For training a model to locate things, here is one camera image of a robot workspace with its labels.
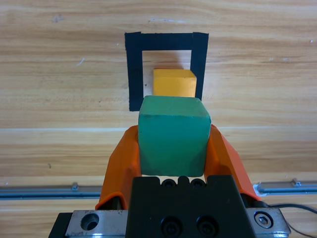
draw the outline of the green cube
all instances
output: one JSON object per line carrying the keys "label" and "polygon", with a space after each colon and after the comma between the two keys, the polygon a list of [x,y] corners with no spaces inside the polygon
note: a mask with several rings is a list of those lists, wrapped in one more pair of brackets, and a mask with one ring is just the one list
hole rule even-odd
{"label": "green cube", "polygon": [[139,113],[141,173],[202,176],[210,129],[198,98],[146,96]]}

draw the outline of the black tape square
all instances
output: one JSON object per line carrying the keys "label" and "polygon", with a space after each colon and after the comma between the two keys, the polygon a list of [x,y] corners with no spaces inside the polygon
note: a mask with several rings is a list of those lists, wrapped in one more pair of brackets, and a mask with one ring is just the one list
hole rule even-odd
{"label": "black tape square", "polygon": [[191,50],[190,70],[197,78],[196,98],[202,99],[209,35],[206,33],[125,33],[129,80],[129,109],[139,111],[143,102],[142,51]]}

